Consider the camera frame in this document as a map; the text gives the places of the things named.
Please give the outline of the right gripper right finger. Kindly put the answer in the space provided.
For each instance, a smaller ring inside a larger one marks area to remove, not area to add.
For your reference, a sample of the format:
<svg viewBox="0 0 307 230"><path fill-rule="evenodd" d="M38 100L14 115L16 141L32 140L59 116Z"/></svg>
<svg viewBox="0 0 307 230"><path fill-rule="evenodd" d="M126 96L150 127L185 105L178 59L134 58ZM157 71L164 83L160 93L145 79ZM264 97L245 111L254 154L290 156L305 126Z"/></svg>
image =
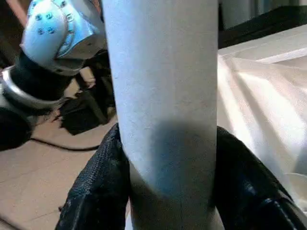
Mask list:
<svg viewBox="0 0 307 230"><path fill-rule="evenodd" d="M226 230L305 230L307 217L273 173L217 127L214 200Z"/></svg>

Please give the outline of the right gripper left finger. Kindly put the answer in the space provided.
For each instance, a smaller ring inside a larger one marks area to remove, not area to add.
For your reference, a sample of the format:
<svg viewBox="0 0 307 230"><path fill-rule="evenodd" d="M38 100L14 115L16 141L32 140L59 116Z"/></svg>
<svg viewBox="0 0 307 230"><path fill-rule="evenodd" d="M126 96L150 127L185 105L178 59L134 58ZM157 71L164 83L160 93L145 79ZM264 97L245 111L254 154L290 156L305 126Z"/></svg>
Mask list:
<svg viewBox="0 0 307 230"><path fill-rule="evenodd" d="M115 124L74 181L55 228L123 230L129 194L130 165Z"/></svg>

